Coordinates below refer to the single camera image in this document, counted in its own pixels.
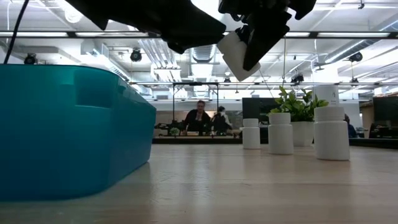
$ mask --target cable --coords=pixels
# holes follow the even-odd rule
[[[351,62],[351,78],[354,79],[354,68],[353,68],[353,62]]]
[[[260,75],[261,75],[262,79],[264,80],[264,83],[266,84],[266,87],[267,87],[269,93],[271,94],[271,97],[274,97],[274,95],[273,95],[272,92],[271,92],[271,89],[268,87],[268,84],[267,84],[267,82],[266,82],[266,79],[265,79],[264,76],[262,75],[261,70],[259,70],[259,71],[260,71]]]
[[[282,74],[282,87],[284,87],[284,84],[285,84],[285,71],[286,71],[286,55],[287,55],[287,52],[286,52],[286,36],[284,37],[284,39],[285,39],[285,47],[284,47],[284,73]]]
[[[15,40],[17,39],[19,24],[21,23],[22,16],[25,13],[28,3],[29,3],[29,0],[25,0],[24,4],[22,5],[21,11],[19,12],[17,22],[15,23],[14,32],[12,33],[10,46],[8,47],[6,58],[4,59],[4,64],[7,64],[8,60],[10,59],[12,49],[14,48]]]

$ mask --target person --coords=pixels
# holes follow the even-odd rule
[[[349,116],[347,114],[344,114],[344,121],[347,122],[347,126],[348,126],[348,137],[349,138],[356,138],[357,134],[355,131],[354,126],[352,126],[351,124],[349,124]]]
[[[229,122],[224,106],[218,108],[217,114],[211,119],[211,123],[216,135],[226,135],[227,130],[232,129],[232,124]]]
[[[203,135],[206,127],[210,125],[210,116],[206,113],[205,106],[206,103],[203,100],[199,100],[197,108],[188,112],[183,122],[184,134],[186,134],[186,131],[198,131],[199,135]]]

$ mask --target black monitor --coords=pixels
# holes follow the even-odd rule
[[[267,114],[278,107],[275,98],[242,98],[243,119],[257,118],[259,122],[268,122]]]
[[[398,121],[398,96],[373,98],[375,121]]]

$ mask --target green leaves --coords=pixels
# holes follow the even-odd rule
[[[172,129],[170,129],[170,134],[172,136],[179,135],[180,134],[180,130],[178,128],[172,128]]]
[[[280,113],[281,110],[279,108],[272,109],[270,113]]]
[[[285,88],[279,87],[280,93],[279,98],[275,99],[275,102],[280,105],[279,108],[272,109],[269,114],[272,113],[290,113],[292,121],[313,121],[314,109],[321,106],[328,106],[329,102],[325,100],[319,100],[318,96],[312,98],[312,91],[306,91],[302,89],[303,101],[298,100],[295,96],[295,92],[291,91],[287,93]]]
[[[281,105],[281,104],[284,103],[284,99],[283,99],[282,97],[276,98],[276,99],[275,99],[275,102],[276,102],[277,104]]]

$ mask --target white plant pot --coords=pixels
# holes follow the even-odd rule
[[[293,145],[311,146],[313,140],[313,122],[299,121],[292,122],[293,126]]]
[[[268,145],[271,154],[293,154],[293,129],[290,113],[269,115]]]

